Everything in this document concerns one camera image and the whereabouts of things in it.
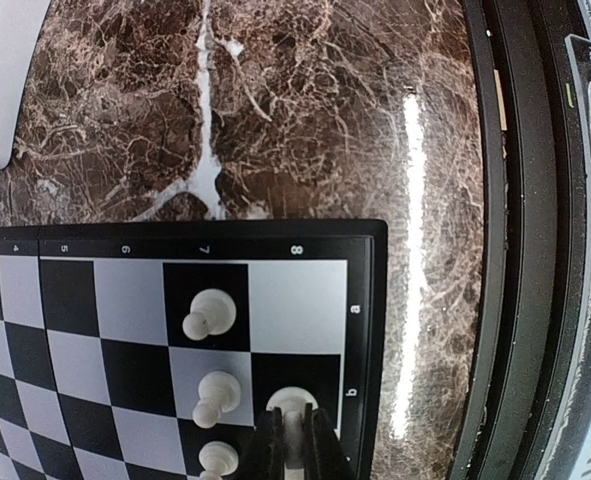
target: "black plastic frame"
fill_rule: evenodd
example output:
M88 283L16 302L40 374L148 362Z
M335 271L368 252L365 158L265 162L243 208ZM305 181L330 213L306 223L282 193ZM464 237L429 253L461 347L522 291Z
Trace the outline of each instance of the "black plastic frame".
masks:
M551 318L557 248L553 126L525 0L483 0L508 122L504 303L487 419L469 476L510 478L535 399Z
M585 35L577 4L529 0L555 135L558 248L552 321L539 386L511 478L534 478L564 394L580 316L586 255L586 179L578 99L565 40Z
M482 296L470 393L450 480L463 480L467 477L477 445L477 433L484 424L506 275L506 175L493 50L481 0L465 0L464 11L473 54L482 130L485 242Z

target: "brown marble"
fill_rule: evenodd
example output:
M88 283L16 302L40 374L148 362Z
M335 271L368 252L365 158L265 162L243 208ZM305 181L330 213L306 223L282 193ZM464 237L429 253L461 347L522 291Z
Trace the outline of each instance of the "brown marble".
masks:
M484 210L456 0L53 0L15 147L0 225L387 220L373 478L446 477Z

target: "white object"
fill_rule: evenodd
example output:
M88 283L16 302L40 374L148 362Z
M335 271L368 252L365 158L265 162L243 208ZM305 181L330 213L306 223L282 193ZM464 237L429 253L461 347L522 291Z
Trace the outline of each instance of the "white object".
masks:
M50 0L0 0L0 169L11 159L26 77Z
M279 408L282 414L287 412L296 412L302 417L306 413L306 405L313 404L313 410L319 408L315 397L308 391L299 387L286 387L278 390L268 400L267 410Z
M191 313L184 319L184 334L195 342L209 335L228 332L237 317L237 307L231 296L215 288L198 293L191 303Z
M239 407L242 387L237 379L224 372L206 375L199 383L200 401L193 410L193 421L200 428L213 428L222 413Z
M225 475L235 473L239 467L239 455L233 447L224 442L211 442L199 452L199 463L204 472L199 478L222 480Z
M244 45L233 38L226 42L226 50L228 50L228 53L230 53L232 57L239 58L244 52Z
M304 468L304 415L306 405L319 407L315 397L299 387L278 390L268 401L267 409L279 408L284 418L284 444L286 445L286 469Z

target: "table surface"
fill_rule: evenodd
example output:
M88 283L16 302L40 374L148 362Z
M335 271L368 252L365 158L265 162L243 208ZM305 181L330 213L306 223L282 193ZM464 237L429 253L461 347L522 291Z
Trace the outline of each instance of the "table surface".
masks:
M0 226L336 217L390 228L373 478L443 479L484 238L460 4L53 0Z

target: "white chess piece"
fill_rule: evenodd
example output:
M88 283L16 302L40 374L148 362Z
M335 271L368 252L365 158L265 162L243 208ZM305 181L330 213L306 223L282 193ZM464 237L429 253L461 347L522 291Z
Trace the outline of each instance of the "white chess piece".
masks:
M200 401L193 410L193 421L200 428L213 428L223 413L239 407L242 387L237 379L224 372L206 375L199 383Z
M204 472L199 476L203 480L222 480L239 467L239 455L233 447L224 442L211 442L199 452L199 463Z
M315 397L299 387L278 390L268 400L267 410L279 408L284 419L284 444L286 446L286 470L295 472L304 468L304 416L306 405L313 410L319 407Z
M237 317L237 307L231 296L215 288L195 295L189 313L182 324L184 334L199 342L209 335L228 332Z

